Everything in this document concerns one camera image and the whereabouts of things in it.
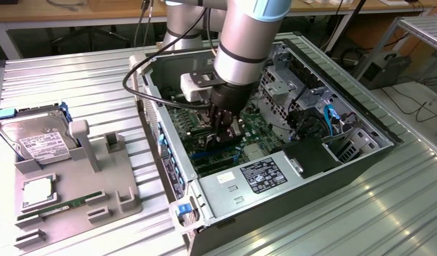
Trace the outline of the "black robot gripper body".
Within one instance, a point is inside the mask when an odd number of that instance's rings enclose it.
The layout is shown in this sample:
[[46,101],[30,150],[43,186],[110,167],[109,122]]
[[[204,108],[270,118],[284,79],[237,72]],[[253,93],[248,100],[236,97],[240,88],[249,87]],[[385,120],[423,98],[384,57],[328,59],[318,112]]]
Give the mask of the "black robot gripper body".
[[254,90],[254,84],[234,85],[228,83],[218,85],[212,91],[212,108],[213,115],[221,111],[230,112],[233,116],[238,116],[248,105],[250,95]]

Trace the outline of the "black graphics card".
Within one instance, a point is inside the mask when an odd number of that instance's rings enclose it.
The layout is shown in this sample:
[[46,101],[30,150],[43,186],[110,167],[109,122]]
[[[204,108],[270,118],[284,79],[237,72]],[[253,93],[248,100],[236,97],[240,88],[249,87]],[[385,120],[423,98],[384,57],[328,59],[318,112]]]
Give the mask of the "black graphics card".
[[245,136],[245,130],[242,125],[241,128],[241,136],[237,139],[224,140],[221,139],[221,132],[217,134],[213,131],[210,126],[197,128],[193,131],[188,132],[186,136],[182,139],[182,142],[189,149],[204,149],[205,151],[212,151],[216,149],[221,149],[229,146],[238,144],[242,141]]

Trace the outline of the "green motherboard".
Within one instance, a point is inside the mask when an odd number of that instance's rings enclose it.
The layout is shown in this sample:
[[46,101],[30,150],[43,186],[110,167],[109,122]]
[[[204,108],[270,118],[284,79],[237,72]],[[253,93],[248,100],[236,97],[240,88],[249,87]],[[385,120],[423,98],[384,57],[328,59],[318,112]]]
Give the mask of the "green motherboard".
[[[244,152],[245,146],[254,143],[260,144],[268,156],[273,148],[284,144],[282,135],[276,133],[276,130],[282,130],[282,127],[281,125],[266,122],[261,114],[261,109],[257,106],[258,96],[260,93],[252,96],[246,108],[241,112],[238,123],[244,127],[245,136],[238,144],[212,150],[214,151],[213,155],[193,160],[190,158],[192,154],[204,151],[204,149],[189,149],[182,142],[193,168],[201,178],[250,162]],[[169,107],[168,111],[181,141],[188,132],[197,128],[210,126],[209,117],[204,111],[174,107]]]

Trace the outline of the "blue expansion slot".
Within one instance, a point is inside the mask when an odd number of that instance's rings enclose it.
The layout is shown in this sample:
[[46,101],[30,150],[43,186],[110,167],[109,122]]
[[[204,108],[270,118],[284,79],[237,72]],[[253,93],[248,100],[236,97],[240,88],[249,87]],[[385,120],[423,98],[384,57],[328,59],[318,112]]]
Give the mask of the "blue expansion slot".
[[200,151],[197,153],[193,153],[192,156],[190,156],[190,158],[193,160],[196,160],[196,159],[201,159],[202,157],[208,157],[208,156],[210,156],[213,154],[214,154],[214,151],[205,151],[204,150],[204,151]]

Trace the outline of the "silver disk bay cage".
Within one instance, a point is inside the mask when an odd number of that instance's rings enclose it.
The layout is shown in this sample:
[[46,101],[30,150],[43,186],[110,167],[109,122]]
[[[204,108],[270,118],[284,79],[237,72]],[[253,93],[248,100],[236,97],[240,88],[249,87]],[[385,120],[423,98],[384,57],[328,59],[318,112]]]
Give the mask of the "silver disk bay cage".
[[288,126],[289,113],[308,108],[308,91],[294,101],[304,88],[305,84],[289,68],[266,67],[258,87],[260,96],[257,100],[257,106],[266,121]]

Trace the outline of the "black plastic air shroud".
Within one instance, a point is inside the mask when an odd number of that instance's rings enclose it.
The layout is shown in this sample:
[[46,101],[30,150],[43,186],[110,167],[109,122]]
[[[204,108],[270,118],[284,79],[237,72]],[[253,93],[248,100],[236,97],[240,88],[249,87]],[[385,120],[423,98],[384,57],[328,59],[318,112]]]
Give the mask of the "black plastic air shroud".
[[272,153],[280,151],[284,151],[289,159],[296,160],[301,166],[301,176],[304,178],[309,178],[342,165],[326,149],[321,138],[312,137],[288,142],[273,148]]

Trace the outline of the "silver power supply unit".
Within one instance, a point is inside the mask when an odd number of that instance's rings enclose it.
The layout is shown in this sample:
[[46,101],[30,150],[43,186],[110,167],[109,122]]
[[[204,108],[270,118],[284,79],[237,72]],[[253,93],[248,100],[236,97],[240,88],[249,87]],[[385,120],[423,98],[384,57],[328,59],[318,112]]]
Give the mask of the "silver power supply unit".
[[200,179],[213,216],[226,219],[298,188],[302,171],[280,151]]

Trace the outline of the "open black PC case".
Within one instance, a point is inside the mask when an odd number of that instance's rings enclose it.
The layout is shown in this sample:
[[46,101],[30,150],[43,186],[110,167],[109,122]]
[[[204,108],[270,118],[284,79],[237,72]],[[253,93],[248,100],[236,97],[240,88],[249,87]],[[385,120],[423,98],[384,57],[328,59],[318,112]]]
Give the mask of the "open black PC case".
[[[181,75],[194,69],[212,70],[213,61],[208,48],[170,51],[148,59],[136,75],[141,91],[185,104],[185,109],[206,112],[198,109],[206,102],[186,100]],[[258,93],[269,66],[289,68],[305,84],[294,101],[308,91],[308,108],[292,111],[286,118],[288,126],[281,125],[282,130],[276,130],[282,135],[284,144],[305,138],[321,138],[342,165],[309,178],[302,177],[305,184],[290,192],[226,219],[217,219],[201,188],[202,178],[193,168],[168,111],[172,106],[145,100],[158,168],[169,193],[169,211],[174,228],[188,242],[189,256],[206,256],[246,233],[349,185],[403,142],[357,96],[350,94],[349,89],[357,80],[305,38],[274,42],[250,97]]]

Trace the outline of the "black box device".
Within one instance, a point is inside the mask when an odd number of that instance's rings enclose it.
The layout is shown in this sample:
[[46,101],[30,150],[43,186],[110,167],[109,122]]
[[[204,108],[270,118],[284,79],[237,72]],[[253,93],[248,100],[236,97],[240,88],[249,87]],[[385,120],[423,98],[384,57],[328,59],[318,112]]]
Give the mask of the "black box device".
[[369,90],[389,87],[396,84],[399,76],[411,64],[409,56],[396,51],[383,51],[373,59],[360,81]]

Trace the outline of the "wooden desk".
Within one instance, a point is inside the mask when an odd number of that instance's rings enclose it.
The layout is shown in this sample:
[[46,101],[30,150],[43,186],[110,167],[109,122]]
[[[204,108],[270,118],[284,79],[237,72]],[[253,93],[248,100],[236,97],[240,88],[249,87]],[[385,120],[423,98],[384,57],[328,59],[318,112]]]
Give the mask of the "wooden desk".
[[[367,0],[362,7],[364,11],[385,10],[409,10],[421,11],[429,7],[437,6],[437,0],[420,0],[417,5],[395,5],[389,6],[380,0]],[[292,13],[308,13],[314,11],[337,10],[352,11],[357,7],[358,0],[354,3],[345,4],[341,7],[329,3],[313,2],[308,4],[302,0],[292,1]],[[46,0],[21,0],[17,5],[0,5],[0,22],[26,22],[26,21],[57,21],[57,20],[81,20],[81,19],[106,19],[106,18],[137,18],[141,15],[140,9],[94,11],[89,6],[81,6],[77,11],[54,6]]]

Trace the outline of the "green RAM stick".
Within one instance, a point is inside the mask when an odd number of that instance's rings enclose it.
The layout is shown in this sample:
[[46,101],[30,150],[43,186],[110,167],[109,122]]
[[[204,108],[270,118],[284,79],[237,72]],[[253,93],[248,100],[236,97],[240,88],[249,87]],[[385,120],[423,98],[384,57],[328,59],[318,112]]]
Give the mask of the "green RAM stick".
[[47,215],[47,214],[51,214],[51,213],[57,213],[57,212],[61,212],[63,210],[69,210],[69,209],[73,209],[75,207],[79,207],[82,206],[83,204],[86,204],[86,200],[93,198],[94,196],[98,196],[101,194],[101,192],[94,192],[86,196],[82,196],[74,200],[70,200],[65,203],[61,203],[55,206],[51,206],[46,209],[42,209],[42,210],[38,210],[37,214],[38,215]]

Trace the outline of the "grey parts rack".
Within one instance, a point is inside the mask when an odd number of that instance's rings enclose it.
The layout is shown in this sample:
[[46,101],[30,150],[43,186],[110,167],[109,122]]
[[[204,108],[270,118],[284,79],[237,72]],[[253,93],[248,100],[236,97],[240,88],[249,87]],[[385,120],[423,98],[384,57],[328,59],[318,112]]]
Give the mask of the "grey parts rack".
[[[125,139],[105,133],[90,141],[85,120],[69,124],[70,135],[79,146],[66,160],[41,165],[35,160],[15,163],[15,226],[14,246],[31,251],[142,211],[137,182]],[[54,199],[23,208],[25,183],[45,177],[53,179]],[[94,192],[86,204],[47,215],[46,209]]]

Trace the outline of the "silver CPU chip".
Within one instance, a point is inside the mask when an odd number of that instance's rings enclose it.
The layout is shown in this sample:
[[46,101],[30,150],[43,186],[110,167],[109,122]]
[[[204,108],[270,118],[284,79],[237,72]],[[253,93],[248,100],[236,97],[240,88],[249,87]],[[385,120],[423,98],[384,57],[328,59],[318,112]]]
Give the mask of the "silver CPU chip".
[[23,187],[23,208],[54,199],[53,179],[45,177],[27,181]]

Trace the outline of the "blue disk caddy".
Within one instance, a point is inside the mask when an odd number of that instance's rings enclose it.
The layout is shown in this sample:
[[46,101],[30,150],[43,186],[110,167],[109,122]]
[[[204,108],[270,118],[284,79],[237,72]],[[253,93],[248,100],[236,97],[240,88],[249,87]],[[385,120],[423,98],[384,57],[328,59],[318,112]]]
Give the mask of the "blue disk caddy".
[[25,109],[0,109],[0,136],[14,136],[25,132],[35,134],[67,131],[73,118],[65,102]]

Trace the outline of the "aluminium frame table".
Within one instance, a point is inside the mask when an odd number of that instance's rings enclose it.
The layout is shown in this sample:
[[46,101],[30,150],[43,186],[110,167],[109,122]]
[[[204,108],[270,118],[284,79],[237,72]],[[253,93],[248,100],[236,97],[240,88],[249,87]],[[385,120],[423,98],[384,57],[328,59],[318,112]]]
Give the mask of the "aluminium frame table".
[[384,33],[377,45],[375,46],[368,60],[358,65],[353,73],[357,80],[362,78],[373,59],[383,51],[385,43],[388,42],[397,28],[401,28],[409,36],[415,36],[437,50],[437,15],[425,17],[397,17]]

